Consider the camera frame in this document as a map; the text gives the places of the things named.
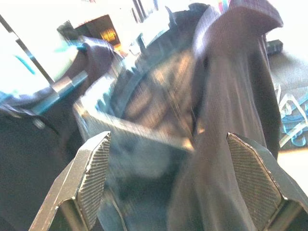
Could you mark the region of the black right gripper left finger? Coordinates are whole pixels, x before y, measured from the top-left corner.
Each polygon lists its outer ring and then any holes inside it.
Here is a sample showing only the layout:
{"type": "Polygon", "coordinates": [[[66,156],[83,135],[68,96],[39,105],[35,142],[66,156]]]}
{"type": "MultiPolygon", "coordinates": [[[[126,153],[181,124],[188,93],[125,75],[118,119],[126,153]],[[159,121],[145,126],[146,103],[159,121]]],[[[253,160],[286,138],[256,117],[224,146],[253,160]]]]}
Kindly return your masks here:
{"type": "Polygon", "coordinates": [[[111,133],[88,139],[54,180],[31,231],[90,231],[103,197],[111,133]]]}

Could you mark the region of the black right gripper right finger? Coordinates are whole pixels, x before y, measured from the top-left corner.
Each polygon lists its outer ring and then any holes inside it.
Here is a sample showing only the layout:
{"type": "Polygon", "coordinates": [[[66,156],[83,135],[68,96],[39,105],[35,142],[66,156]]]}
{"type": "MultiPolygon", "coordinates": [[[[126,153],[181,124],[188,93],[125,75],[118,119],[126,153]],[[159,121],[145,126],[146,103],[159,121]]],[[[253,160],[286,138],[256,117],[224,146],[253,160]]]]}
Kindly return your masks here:
{"type": "Polygon", "coordinates": [[[259,231],[306,231],[308,197],[254,140],[229,132],[227,137],[236,180],[250,217],[259,231]]]}

